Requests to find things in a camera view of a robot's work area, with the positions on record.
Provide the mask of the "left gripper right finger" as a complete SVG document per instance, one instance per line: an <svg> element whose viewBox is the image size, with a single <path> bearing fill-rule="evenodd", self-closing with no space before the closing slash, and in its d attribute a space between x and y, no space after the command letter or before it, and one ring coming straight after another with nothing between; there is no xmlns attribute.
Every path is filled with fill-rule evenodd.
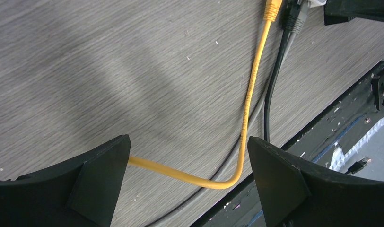
<svg viewBox="0 0 384 227"><path fill-rule="evenodd" d="M336 172L258 137L247 143L269 227L384 227L384 182Z"/></svg>

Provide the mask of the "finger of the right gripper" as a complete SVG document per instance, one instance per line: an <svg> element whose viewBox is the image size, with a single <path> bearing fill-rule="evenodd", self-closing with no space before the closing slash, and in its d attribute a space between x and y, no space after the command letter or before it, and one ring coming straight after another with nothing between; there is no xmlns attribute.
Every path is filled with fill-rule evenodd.
<svg viewBox="0 0 384 227"><path fill-rule="evenodd" d="M384 0L328 0L323 12L326 26L355 18L384 22Z"/></svg>

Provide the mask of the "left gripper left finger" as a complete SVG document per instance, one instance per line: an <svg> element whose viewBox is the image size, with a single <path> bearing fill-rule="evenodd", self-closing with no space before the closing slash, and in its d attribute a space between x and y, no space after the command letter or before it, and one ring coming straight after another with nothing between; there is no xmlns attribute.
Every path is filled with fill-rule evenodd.
<svg viewBox="0 0 384 227"><path fill-rule="evenodd" d="M130 156L120 135L53 166L0 180L0 227L110 226Z"/></svg>

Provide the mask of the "white router box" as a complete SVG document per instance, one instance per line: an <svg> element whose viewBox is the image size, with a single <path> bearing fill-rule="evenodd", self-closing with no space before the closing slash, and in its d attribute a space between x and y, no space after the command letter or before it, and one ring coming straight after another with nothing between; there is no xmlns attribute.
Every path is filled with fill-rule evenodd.
<svg viewBox="0 0 384 227"><path fill-rule="evenodd" d="M327 2L327 0L307 0L307 1L311 2L312 7L323 6Z"/></svg>

